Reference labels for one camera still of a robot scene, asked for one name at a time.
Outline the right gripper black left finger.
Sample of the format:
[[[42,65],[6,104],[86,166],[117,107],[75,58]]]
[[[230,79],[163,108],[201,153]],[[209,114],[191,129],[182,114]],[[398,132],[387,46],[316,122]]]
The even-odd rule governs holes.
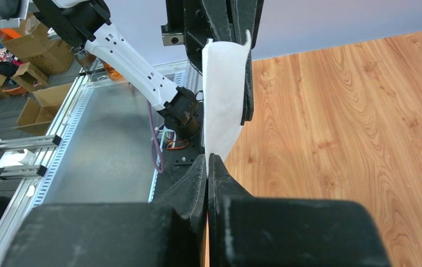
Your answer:
[[[150,203],[34,208],[3,266],[203,266],[207,175],[204,155]]]

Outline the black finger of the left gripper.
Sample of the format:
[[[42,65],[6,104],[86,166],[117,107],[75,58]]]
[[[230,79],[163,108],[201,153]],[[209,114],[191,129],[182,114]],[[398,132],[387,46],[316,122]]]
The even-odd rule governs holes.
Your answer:
[[[202,50],[210,38],[202,1],[166,0],[167,23],[161,26],[164,46],[184,45],[189,63],[202,73]]]
[[[254,99],[251,50],[255,47],[264,0],[208,0],[203,2],[213,41],[248,44],[244,59],[244,93],[241,125],[253,117]]]

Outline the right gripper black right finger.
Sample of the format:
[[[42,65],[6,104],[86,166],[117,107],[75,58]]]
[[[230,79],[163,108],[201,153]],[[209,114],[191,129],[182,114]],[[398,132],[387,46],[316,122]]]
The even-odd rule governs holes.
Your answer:
[[[255,197],[208,158],[211,266],[390,266],[369,212],[347,200]]]

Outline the white paper coffee filter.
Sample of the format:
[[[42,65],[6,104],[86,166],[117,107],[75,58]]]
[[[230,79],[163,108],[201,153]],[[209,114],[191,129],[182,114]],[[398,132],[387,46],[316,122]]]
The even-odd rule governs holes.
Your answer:
[[[248,44],[210,40],[204,47],[204,148],[205,158],[224,161],[241,134],[244,69]]]

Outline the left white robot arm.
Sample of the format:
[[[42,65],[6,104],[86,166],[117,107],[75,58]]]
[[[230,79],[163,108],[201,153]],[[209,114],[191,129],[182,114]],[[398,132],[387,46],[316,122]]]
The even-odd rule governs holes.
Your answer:
[[[191,90],[159,74],[127,42],[111,21],[104,1],[36,1],[47,24],[68,44],[85,49],[118,71],[164,118],[165,126],[181,139],[200,131],[199,107]],[[211,43],[256,44],[262,1],[167,1],[165,45],[184,45],[190,64],[204,73],[205,51]]]

